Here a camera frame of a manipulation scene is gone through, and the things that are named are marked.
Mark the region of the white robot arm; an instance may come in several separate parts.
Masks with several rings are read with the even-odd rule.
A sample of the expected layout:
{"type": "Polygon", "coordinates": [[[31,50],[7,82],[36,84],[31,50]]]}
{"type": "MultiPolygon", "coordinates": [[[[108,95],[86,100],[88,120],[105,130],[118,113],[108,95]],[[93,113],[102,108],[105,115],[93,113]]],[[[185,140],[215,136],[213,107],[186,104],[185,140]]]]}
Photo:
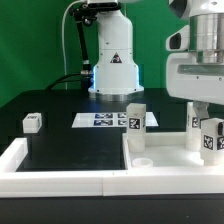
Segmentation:
{"type": "MultiPolygon", "coordinates": [[[[127,0],[87,0],[98,20],[99,60],[92,96],[124,98],[141,92],[133,61],[133,27],[120,11],[127,0]]],[[[224,105],[224,0],[168,0],[170,10],[188,24],[166,40],[166,88],[170,96],[192,100],[207,118],[207,105],[224,105]]]]}

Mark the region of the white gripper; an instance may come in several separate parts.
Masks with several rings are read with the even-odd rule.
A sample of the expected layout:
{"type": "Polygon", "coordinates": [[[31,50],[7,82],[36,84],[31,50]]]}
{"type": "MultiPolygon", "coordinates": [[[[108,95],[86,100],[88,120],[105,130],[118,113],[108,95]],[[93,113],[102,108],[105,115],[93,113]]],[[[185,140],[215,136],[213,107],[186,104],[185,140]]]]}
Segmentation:
{"type": "Polygon", "coordinates": [[[198,126],[209,118],[208,103],[224,104],[224,63],[198,64],[195,52],[188,51],[190,26],[166,40],[171,51],[166,62],[166,88],[170,96],[194,100],[198,126]]]}

